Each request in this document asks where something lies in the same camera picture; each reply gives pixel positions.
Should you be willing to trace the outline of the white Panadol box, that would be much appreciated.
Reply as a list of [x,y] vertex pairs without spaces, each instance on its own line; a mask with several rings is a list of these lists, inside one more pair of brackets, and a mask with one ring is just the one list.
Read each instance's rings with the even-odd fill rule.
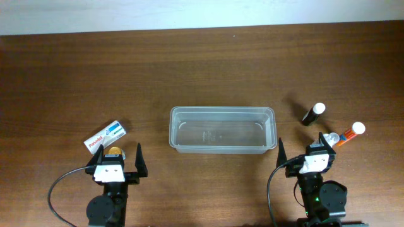
[[95,154],[100,145],[106,148],[125,135],[125,128],[119,121],[115,120],[83,143],[91,154]]

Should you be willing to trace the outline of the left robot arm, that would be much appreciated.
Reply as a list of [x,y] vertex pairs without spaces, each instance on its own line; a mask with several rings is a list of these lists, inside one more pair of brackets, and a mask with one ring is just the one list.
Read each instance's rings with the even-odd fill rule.
[[100,146],[86,165],[85,173],[104,188],[102,195],[94,197],[87,205],[88,225],[94,227],[124,226],[128,187],[138,185],[148,176],[141,145],[136,148],[135,172],[124,171],[122,154],[105,154]]

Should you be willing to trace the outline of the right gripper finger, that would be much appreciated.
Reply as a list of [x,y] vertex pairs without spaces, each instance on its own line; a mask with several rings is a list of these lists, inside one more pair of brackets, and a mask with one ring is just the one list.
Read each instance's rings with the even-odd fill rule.
[[276,167],[281,167],[287,162],[287,155],[281,138],[278,139],[278,156],[276,161]]
[[329,145],[322,132],[319,132],[319,151],[318,154],[335,154],[333,148]]

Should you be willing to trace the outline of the white squeeze bottle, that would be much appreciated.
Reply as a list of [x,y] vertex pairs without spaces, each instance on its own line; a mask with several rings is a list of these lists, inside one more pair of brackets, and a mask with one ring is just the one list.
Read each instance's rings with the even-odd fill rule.
[[[323,135],[331,147],[333,147],[336,143],[340,141],[339,135],[335,132],[332,132],[330,134],[323,133]],[[319,138],[316,141],[314,141],[312,145],[320,146]]]

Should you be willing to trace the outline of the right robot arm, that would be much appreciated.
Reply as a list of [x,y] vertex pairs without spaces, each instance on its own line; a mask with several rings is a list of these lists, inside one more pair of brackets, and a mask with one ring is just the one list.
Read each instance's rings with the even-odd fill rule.
[[367,223],[344,223],[346,216],[348,190],[346,186],[332,180],[323,180],[322,174],[331,167],[336,152],[326,141],[322,132],[318,141],[306,147],[306,152],[288,159],[283,142],[278,140],[278,157],[276,168],[270,177],[281,168],[285,169],[287,178],[297,179],[295,186],[302,196],[306,217],[296,221],[297,226],[367,226]]

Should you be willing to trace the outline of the dark bottle white cap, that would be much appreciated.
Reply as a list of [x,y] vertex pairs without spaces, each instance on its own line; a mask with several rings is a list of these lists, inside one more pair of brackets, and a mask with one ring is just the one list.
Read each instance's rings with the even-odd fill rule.
[[303,117],[302,125],[310,126],[317,121],[319,116],[326,110],[326,106],[323,103],[316,103]]

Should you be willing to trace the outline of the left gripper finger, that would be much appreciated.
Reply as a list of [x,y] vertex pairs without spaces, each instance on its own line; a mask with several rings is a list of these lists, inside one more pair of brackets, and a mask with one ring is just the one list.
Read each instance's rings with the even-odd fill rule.
[[104,155],[104,146],[101,144],[98,147],[96,153],[91,158],[91,160],[87,163],[87,166],[95,166],[98,163],[100,163],[101,160],[102,160],[103,155]]
[[139,177],[147,177],[148,176],[148,169],[146,167],[146,163],[143,157],[141,144],[137,144],[136,148],[136,159],[135,159],[135,167],[137,169],[137,174]]

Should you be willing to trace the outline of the orange tube white cap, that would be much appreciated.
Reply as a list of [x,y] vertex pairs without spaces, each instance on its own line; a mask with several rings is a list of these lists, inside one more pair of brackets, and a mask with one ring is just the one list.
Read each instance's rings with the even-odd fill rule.
[[339,135],[340,140],[336,143],[337,146],[342,146],[354,137],[365,132],[365,125],[361,122],[354,122],[351,128]]

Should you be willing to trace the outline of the small gold-cap bottle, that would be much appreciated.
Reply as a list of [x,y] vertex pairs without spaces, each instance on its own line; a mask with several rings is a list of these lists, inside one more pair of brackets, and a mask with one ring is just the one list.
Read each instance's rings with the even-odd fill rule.
[[125,154],[125,152],[121,149],[121,148],[119,148],[119,147],[111,147],[109,150],[108,150],[108,153],[107,154],[119,154],[119,155],[121,155],[122,156],[122,158],[125,160],[126,159],[126,154]]

